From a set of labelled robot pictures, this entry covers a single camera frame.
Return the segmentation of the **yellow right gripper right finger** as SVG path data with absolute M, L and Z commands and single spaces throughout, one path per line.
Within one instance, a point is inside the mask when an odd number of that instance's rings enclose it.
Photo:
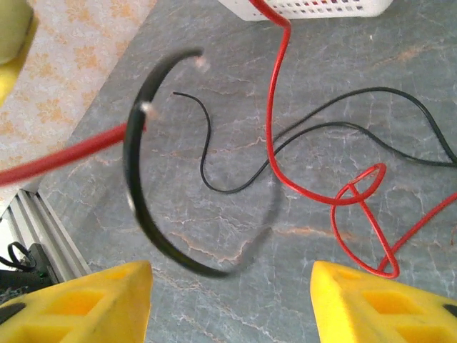
M 455 342 L 456 301 L 317 261 L 310 294 L 321 342 Z

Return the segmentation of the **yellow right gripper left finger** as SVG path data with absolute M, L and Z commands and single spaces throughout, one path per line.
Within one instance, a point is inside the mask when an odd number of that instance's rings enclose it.
M 9 300 L 2 342 L 144 342 L 153 277 L 129 262 Z

